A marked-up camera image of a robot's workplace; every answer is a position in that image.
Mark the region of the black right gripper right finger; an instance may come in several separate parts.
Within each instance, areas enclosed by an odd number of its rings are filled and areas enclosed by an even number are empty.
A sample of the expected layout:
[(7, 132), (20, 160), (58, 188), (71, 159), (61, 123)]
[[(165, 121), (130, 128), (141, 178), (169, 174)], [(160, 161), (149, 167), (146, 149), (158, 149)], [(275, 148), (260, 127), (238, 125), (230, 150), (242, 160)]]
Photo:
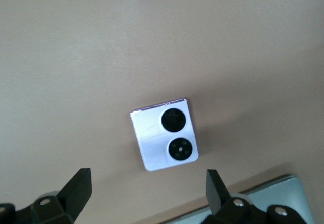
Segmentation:
[(217, 170), (206, 172), (206, 199), (211, 215), (205, 224), (253, 224), (251, 205), (241, 197), (232, 197)]

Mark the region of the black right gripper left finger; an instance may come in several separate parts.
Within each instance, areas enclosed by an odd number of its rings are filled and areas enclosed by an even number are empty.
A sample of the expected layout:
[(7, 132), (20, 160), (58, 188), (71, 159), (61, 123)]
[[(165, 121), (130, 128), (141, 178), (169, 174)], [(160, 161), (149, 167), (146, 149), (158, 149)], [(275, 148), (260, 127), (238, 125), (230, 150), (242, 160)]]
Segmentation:
[(82, 168), (58, 193), (31, 205), (33, 224), (74, 224), (91, 194), (91, 170)]

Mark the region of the lilac flip phone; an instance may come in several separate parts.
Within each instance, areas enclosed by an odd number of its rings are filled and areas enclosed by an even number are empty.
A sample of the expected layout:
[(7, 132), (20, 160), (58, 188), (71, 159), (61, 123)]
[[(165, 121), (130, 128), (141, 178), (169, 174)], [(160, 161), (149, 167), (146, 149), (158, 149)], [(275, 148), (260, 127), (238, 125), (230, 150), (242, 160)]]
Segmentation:
[(138, 147), (147, 171), (196, 161), (199, 151), (185, 98), (130, 112)]

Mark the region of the silver closed laptop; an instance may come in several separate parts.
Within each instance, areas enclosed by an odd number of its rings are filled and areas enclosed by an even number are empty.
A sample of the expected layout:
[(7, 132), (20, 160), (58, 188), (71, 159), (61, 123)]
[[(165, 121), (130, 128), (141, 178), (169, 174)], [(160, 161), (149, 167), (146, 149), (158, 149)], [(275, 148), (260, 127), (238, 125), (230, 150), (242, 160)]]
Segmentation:
[[(266, 211), (270, 205), (288, 206), (297, 211), (307, 224), (315, 224), (302, 182), (293, 175), (283, 175), (231, 195), (246, 195), (262, 211)], [(204, 207), (158, 224), (200, 224), (210, 214), (209, 207)]]

